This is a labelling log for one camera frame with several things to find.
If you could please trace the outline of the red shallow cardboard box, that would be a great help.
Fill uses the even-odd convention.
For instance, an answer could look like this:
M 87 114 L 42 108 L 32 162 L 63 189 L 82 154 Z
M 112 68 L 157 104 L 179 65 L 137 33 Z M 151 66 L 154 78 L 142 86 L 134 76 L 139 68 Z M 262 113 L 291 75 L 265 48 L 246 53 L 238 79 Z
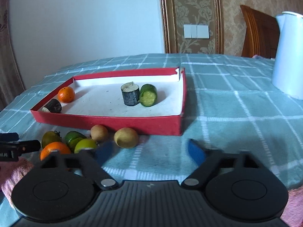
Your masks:
M 156 104 L 126 106 L 121 86 L 127 82 L 154 85 Z M 44 112 L 43 107 L 57 99 L 63 87 L 74 89 L 74 101 L 63 103 L 61 113 Z M 122 70 L 73 76 L 31 108 L 31 113 L 37 122 L 54 126 L 89 130 L 101 124 L 114 131 L 130 127 L 139 134 L 180 136 L 185 102 L 184 68 Z

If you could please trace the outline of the white electric kettle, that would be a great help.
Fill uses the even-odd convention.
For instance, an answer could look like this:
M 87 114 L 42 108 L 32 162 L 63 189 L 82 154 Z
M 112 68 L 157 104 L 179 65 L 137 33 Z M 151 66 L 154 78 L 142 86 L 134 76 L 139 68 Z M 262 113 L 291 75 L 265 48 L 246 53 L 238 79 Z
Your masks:
M 302 15 L 284 11 L 276 16 L 280 36 L 275 57 L 272 84 L 283 93 L 302 100 Z

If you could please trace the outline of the brown wooden headboard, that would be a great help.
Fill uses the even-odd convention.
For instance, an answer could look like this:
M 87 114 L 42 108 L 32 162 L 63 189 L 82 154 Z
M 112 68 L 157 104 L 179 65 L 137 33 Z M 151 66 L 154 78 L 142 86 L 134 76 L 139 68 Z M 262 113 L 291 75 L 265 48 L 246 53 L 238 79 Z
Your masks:
M 280 35 L 276 18 L 246 5 L 240 8 L 247 26 L 241 55 L 246 58 L 254 55 L 274 58 Z

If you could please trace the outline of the brown sugarcane log piece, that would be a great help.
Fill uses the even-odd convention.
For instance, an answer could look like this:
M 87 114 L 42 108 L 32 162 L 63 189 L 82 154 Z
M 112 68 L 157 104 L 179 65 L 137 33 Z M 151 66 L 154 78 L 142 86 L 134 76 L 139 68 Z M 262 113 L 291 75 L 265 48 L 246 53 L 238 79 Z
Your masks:
M 62 105 L 57 99 L 53 98 L 42 107 L 42 111 L 47 113 L 61 113 Z

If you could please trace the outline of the white wall switch panel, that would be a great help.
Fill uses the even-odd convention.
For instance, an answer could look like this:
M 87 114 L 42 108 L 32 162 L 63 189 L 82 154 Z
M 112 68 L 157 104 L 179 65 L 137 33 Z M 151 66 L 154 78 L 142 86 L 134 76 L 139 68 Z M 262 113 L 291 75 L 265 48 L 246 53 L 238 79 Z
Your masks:
M 209 39 L 208 25 L 183 25 L 184 38 Z

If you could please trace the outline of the tan longan fruit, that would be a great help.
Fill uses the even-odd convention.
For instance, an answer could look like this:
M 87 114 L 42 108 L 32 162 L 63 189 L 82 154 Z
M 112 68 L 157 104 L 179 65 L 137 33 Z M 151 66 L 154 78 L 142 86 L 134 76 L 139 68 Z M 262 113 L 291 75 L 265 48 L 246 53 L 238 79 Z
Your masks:
M 105 126 L 97 124 L 90 129 L 90 136 L 94 141 L 100 143 L 106 141 L 109 134 Z
M 113 139 L 116 145 L 123 149 L 134 148 L 139 143 L 139 136 L 137 132 L 134 129 L 128 127 L 119 129 L 114 134 Z

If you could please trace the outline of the green cucumber piece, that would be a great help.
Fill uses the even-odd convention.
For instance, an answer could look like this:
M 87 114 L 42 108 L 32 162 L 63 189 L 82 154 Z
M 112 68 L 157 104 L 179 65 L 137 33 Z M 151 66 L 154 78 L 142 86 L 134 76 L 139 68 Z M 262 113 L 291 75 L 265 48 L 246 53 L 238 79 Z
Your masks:
M 157 102 L 157 89 L 154 85 L 144 84 L 140 89 L 140 104 L 144 107 L 151 107 Z

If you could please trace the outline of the small orange tangerine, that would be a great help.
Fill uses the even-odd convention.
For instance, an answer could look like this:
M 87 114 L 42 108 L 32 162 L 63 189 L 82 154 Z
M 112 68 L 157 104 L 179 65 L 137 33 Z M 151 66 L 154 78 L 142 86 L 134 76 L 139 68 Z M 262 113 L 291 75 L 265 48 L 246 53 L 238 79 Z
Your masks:
M 74 89 L 70 86 L 63 87 L 58 92 L 58 100 L 61 103 L 70 103 L 75 98 Z

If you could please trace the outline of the green avocado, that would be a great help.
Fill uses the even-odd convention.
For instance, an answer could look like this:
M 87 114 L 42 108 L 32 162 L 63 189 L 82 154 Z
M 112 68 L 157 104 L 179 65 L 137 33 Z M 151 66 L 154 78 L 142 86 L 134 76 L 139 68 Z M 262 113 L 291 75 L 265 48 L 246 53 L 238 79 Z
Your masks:
M 69 131 L 65 137 L 64 137 L 64 140 L 65 140 L 65 143 L 70 147 L 71 145 L 71 142 L 77 138 L 86 138 L 85 135 L 83 135 L 82 133 L 78 132 L 78 131 Z

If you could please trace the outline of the light green lime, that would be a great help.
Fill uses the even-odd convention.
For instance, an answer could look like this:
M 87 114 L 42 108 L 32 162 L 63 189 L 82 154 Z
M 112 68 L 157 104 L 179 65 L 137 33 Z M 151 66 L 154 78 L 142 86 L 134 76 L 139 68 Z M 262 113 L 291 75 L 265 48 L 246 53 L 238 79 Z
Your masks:
M 80 150 L 86 150 L 86 149 L 96 149 L 97 143 L 91 139 L 91 138 L 85 138 L 80 140 L 75 148 L 74 148 L 74 153 L 79 153 Z

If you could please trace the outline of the gold ornate wall frame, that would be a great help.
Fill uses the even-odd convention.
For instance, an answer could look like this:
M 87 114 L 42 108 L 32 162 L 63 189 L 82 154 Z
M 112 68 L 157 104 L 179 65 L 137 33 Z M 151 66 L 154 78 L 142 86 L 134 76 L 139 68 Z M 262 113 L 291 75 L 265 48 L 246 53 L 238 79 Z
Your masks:
M 160 0 L 164 52 L 224 53 L 221 0 Z M 209 39 L 186 38 L 184 25 L 209 26 Z

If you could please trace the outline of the large orange tangerine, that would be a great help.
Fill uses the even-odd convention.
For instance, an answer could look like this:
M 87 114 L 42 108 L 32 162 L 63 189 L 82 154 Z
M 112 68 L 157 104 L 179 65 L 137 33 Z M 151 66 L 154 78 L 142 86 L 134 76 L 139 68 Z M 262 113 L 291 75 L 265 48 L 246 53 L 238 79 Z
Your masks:
M 44 147 L 40 152 L 40 161 L 44 160 L 51 152 L 58 151 L 60 154 L 71 154 L 71 150 L 62 142 L 52 142 Z

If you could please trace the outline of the brown curtain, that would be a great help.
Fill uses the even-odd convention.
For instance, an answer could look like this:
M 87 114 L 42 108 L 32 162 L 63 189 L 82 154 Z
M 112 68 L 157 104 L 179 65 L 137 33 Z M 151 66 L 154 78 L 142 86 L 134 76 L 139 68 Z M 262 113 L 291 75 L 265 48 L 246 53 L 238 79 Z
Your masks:
M 1 110 L 24 90 L 10 42 L 8 0 L 1 0 Z

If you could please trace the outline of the dark sugarcane piece white end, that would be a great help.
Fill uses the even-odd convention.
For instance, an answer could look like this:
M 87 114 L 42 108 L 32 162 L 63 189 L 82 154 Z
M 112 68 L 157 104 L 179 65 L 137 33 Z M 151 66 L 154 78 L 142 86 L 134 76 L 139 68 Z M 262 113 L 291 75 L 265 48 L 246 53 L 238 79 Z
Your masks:
M 121 86 L 124 104 L 127 106 L 135 106 L 139 102 L 140 89 L 134 82 L 127 82 Z

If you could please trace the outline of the dark green round fruit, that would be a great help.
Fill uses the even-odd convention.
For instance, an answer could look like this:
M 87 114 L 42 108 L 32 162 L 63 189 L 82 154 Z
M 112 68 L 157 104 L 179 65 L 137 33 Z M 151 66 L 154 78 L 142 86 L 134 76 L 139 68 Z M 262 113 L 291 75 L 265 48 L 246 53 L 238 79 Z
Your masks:
M 48 131 L 43 135 L 42 138 L 42 148 L 45 148 L 47 145 L 53 142 L 61 142 L 62 138 L 60 132 L 57 131 Z

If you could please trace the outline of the green plaid bedsheet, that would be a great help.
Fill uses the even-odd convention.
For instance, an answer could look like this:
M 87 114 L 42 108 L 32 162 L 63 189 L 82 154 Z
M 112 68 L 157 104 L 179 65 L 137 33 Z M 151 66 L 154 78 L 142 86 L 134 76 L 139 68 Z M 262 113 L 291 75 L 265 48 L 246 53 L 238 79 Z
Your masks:
M 302 101 L 271 83 L 273 61 L 226 55 L 150 54 L 74 64 L 47 75 L 1 112 L 1 131 L 41 139 L 56 126 L 36 122 L 30 109 L 67 79 L 131 69 L 185 69 L 187 98 L 182 136 L 142 136 L 120 150 L 105 170 L 117 180 L 182 181 L 195 165 L 187 141 L 227 153 L 249 150 L 290 189 L 283 220 L 302 226 Z

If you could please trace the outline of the pink towel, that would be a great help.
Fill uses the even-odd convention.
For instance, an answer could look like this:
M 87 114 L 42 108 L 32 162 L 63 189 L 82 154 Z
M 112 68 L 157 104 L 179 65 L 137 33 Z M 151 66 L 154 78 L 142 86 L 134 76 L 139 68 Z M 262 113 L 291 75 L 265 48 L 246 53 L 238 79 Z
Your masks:
M 12 208 L 13 188 L 32 168 L 33 164 L 25 158 L 20 158 L 17 162 L 1 162 L 1 191 Z

